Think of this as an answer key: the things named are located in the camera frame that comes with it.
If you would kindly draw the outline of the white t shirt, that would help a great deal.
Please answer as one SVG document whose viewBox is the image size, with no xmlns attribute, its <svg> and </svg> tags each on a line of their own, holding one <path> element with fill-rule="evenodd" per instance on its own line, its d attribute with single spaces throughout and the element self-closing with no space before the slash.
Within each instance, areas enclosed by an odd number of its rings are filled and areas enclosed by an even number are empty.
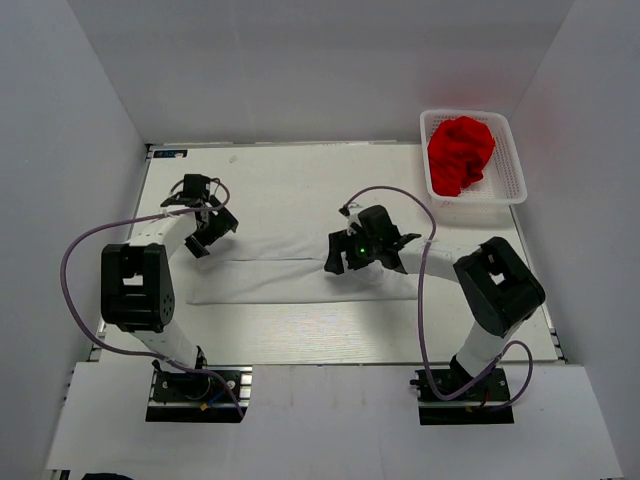
<svg viewBox="0 0 640 480">
<path fill-rule="evenodd" d="M 324 270 L 328 242 L 318 237 L 222 238 L 198 259 L 190 305 L 312 304 L 415 300 L 417 277 L 375 262 L 340 275 Z"/>
</svg>

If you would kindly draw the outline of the red t shirt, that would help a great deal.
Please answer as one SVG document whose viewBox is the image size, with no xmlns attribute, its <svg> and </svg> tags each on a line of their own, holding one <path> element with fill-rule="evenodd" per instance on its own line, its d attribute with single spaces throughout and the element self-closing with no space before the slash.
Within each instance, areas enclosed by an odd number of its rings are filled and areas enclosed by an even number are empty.
<svg viewBox="0 0 640 480">
<path fill-rule="evenodd" d="M 481 181 L 495 145 L 490 129 L 480 121 L 468 116 L 443 121 L 427 146 L 434 192 L 457 197 Z"/>
</svg>

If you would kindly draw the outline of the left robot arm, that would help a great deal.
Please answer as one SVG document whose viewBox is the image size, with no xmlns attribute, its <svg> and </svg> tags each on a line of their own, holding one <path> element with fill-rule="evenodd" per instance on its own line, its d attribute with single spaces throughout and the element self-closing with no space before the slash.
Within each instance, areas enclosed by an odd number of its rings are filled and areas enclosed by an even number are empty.
<svg viewBox="0 0 640 480">
<path fill-rule="evenodd" d="M 160 205 L 161 215 L 123 244 L 109 244 L 101 254 L 101 317 L 139 340 L 163 362 L 184 368 L 177 387 L 199 399 L 211 387 L 204 353 L 174 319 L 176 299 L 169 260 L 184 247 L 195 258 L 238 227 L 238 220 L 216 198 L 217 178 L 187 174 Z"/>
</svg>

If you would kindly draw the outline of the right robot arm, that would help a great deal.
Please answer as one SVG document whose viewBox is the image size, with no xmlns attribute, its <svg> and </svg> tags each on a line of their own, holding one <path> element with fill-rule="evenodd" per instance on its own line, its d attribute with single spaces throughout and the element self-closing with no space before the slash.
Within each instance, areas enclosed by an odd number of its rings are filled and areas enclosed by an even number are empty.
<svg viewBox="0 0 640 480">
<path fill-rule="evenodd" d="M 471 248 L 438 243 L 433 233 L 403 234 L 381 205 L 347 218 L 345 229 L 328 235 L 326 272 L 342 275 L 377 263 L 385 273 L 417 275 L 420 285 L 430 276 L 461 288 L 474 324 L 450 361 L 451 384 L 459 396 L 477 397 L 488 385 L 485 371 L 545 302 L 539 281 L 502 237 Z"/>
</svg>

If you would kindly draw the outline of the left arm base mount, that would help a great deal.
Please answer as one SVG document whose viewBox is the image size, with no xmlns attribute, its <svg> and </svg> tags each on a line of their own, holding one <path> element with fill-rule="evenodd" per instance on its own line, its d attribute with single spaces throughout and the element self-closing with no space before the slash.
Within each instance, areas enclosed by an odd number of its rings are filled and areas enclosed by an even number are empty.
<svg viewBox="0 0 640 480">
<path fill-rule="evenodd" d="M 154 368 L 146 408 L 148 423 L 238 424 L 242 421 L 230 389 L 245 414 L 251 398 L 253 368 L 209 367 L 225 382 L 207 375 Z"/>
</svg>

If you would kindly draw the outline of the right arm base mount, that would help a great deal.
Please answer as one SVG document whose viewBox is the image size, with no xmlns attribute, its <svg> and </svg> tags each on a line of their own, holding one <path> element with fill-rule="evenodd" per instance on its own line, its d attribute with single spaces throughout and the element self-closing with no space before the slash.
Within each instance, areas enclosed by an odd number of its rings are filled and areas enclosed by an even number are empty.
<svg viewBox="0 0 640 480">
<path fill-rule="evenodd" d="M 424 370 L 416 370 L 409 384 L 416 390 L 422 426 L 509 425 L 514 423 L 508 381 L 502 368 L 455 400 L 443 401 L 431 390 Z"/>
</svg>

